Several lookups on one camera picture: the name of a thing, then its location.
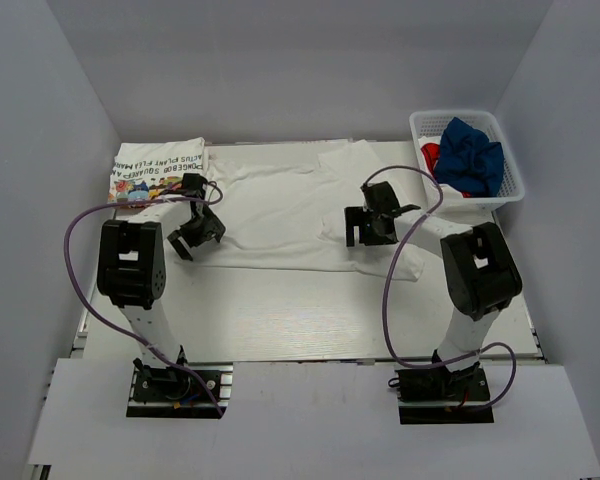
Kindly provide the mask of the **white t-shirt black graphic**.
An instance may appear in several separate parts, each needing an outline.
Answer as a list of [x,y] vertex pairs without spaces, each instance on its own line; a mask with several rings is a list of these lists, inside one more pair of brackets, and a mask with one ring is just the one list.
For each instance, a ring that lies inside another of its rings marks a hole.
[[366,141],[336,141],[334,148],[304,161],[248,160],[213,155],[208,177],[224,194],[213,212],[226,227],[221,241],[193,252],[187,265],[324,272],[356,272],[383,277],[395,248],[347,247],[344,210],[364,202],[368,177],[388,181],[403,205],[415,195],[385,172]]

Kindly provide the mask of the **white t-shirt red graphic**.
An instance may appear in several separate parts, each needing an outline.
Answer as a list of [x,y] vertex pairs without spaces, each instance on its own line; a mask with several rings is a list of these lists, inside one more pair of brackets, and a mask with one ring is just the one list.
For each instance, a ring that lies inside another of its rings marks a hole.
[[[423,137],[419,140],[419,143],[420,151],[424,157],[427,170],[434,177],[435,180],[438,180],[434,169],[438,163],[438,159],[440,156],[440,140],[431,139],[429,137]],[[445,198],[459,199],[470,197],[468,193],[461,192],[448,184],[439,182],[439,185],[443,190]]]

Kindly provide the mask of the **dark blue t-shirt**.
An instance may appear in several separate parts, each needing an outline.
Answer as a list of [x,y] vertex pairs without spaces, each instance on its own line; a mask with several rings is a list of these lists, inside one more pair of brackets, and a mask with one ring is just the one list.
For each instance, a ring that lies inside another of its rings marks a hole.
[[504,177],[504,151],[500,142],[458,117],[442,133],[433,174],[439,184],[474,198],[496,197]]

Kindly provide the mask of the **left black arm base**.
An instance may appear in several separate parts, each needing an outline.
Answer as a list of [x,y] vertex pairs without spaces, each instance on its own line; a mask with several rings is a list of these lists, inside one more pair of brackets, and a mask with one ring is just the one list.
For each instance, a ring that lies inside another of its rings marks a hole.
[[134,369],[127,418],[214,419],[228,407],[233,366],[200,365],[194,377],[169,369]]

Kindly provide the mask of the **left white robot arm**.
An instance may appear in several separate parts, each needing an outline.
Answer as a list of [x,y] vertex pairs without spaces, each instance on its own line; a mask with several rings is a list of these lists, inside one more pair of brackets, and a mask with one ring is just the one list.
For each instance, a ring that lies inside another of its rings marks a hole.
[[184,348],[171,331],[161,297],[166,288],[165,247],[185,261],[226,228],[210,208],[207,190],[214,185],[199,174],[186,174],[157,202],[128,220],[109,220],[101,229],[97,270],[99,292],[129,322],[141,349],[134,361],[151,387],[179,399],[191,387]]

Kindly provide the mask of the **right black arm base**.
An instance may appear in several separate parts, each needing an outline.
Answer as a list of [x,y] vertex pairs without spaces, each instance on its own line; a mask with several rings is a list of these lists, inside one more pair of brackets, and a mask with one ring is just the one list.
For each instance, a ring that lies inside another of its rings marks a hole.
[[441,369],[396,370],[388,388],[398,397],[401,425],[492,424],[491,394],[484,369],[452,380]]

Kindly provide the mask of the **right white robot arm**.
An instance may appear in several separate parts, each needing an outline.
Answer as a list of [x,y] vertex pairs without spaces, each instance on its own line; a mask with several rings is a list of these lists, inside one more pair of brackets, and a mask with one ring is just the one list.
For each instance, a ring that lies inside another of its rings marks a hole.
[[[440,218],[433,209],[402,205],[387,181],[361,186],[365,204],[345,209],[346,245],[394,245],[381,300],[381,319],[387,350],[400,365],[434,370],[433,390],[452,399],[464,391],[479,367],[479,356],[491,326],[522,291],[522,279],[500,228],[493,222],[477,226]],[[444,339],[429,365],[399,358],[390,338],[389,293],[402,250],[416,233],[429,235],[433,252],[443,262],[453,312]]]

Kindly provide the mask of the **folded white cartoon t-shirt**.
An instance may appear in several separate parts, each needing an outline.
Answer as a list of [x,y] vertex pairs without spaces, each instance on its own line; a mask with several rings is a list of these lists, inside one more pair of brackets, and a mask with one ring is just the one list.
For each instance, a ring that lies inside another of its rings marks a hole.
[[114,158],[108,202],[150,200],[182,181],[187,173],[206,175],[202,137],[166,143],[122,143]]

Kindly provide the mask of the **white plastic mesh basket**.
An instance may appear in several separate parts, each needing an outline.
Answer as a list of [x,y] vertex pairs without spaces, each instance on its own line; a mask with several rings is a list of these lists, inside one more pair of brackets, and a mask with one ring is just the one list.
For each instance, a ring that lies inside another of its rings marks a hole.
[[488,136],[490,141],[502,144],[505,157],[502,185],[496,197],[453,199],[444,197],[443,190],[437,180],[425,178],[423,184],[428,204],[433,206],[440,202],[441,206],[438,208],[440,212],[469,212],[479,209],[493,211],[508,202],[521,200],[524,197],[524,186],[514,155],[496,118],[487,111],[429,110],[412,113],[409,123],[419,168],[433,177],[426,168],[424,157],[420,151],[419,140],[423,137],[441,140],[443,131],[453,117],[458,117],[470,126],[481,130]]

